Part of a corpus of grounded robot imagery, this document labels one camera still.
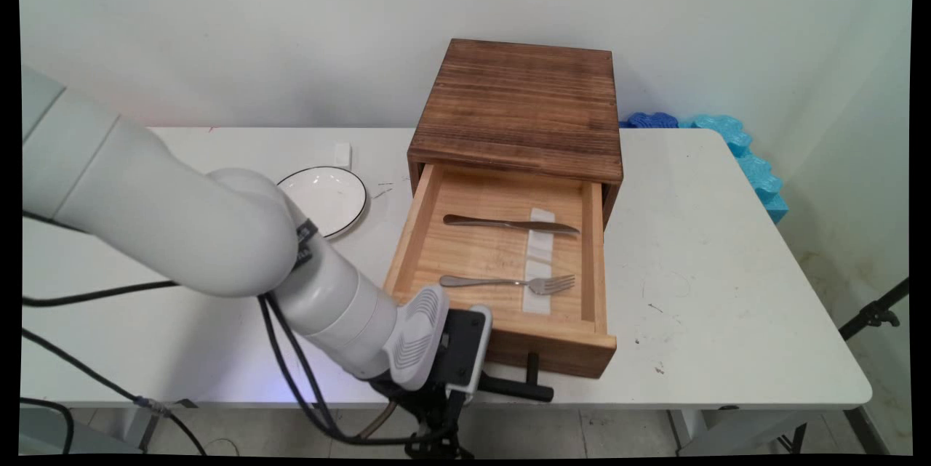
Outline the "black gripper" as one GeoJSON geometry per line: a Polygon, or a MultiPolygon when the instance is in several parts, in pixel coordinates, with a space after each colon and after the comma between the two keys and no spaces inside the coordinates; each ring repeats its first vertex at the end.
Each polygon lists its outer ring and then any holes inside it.
{"type": "Polygon", "coordinates": [[[412,414],[418,423],[414,443],[407,443],[404,451],[410,459],[475,459],[472,452],[462,447],[458,438],[458,420],[468,394],[445,387],[430,387],[408,393],[402,398],[402,408],[412,414]]]}

